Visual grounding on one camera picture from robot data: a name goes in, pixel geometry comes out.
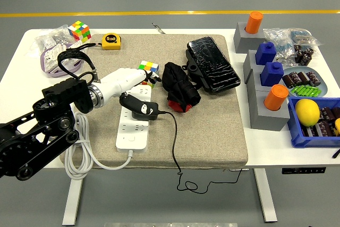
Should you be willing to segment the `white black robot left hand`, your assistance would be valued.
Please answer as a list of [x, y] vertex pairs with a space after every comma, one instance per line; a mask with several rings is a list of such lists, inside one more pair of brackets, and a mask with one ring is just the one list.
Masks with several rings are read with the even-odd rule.
[[156, 81], [161, 82], [161, 78], [154, 71], [119, 68], [102, 78], [100, 83], [93, 83], [93, 85], [99, 89], [96, 107], [105, 106], [112, 97], [118, 97], [120, 104], [134, 113], [148, 116], [158, 115], [158, 104], [154, 102], [143, 102], [127, 93], [127, 91], [145, 80], [151, 83], [155, 83]]

